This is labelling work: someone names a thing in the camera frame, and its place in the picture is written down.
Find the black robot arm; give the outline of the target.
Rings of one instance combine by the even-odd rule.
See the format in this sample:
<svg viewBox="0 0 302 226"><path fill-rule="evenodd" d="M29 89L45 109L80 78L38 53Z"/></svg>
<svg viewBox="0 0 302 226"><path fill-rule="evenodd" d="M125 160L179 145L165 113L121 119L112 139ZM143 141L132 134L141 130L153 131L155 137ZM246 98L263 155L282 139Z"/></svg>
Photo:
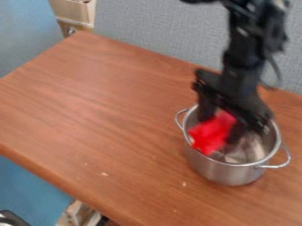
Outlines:
<svg viewBox="0 0 302 226"><path fill-rule="evenodd" d="M274 113L262 101L256 87L274 90L282 85L282 72L274 54L287 41L287 0L179 0L185 4L219 2L228 11L228 45L223 70L214 74L196 70L192 89L197 94L197 121L205 122L216 109L235 117L226 141L236 143L250 131L267 130Z"/></svg>

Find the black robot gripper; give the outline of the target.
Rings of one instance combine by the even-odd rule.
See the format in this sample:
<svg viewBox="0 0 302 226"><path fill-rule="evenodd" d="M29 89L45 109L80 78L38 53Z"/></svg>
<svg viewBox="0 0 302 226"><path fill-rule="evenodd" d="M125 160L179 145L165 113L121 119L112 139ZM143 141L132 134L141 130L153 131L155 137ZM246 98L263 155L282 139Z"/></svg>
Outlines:
<svg viewBox="0 0 302 226"><path fill-rule="evenodd" d="M236 144L250 130L263 132L274 116L256 92L266 62L262 53L227 50L220 74L203 69L195 71L197 121L207 121L218 108L236 119L226 137L227 144Z"/></svg>

